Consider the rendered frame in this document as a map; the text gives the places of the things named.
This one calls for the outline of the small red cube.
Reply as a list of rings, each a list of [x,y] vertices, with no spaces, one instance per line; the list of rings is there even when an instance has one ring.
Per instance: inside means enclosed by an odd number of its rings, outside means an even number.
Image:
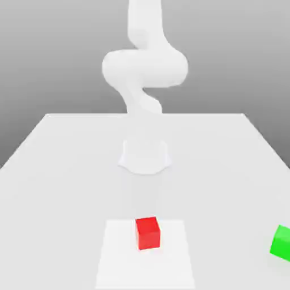
[[[135,219],[135,231],[139,250],[160,247],[161,232],[155,216]]]

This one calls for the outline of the small green cube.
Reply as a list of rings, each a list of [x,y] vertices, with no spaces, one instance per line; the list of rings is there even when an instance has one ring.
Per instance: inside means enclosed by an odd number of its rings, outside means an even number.
[[[290,228],[278,225],[272,240],[270,253],[290,262]]]

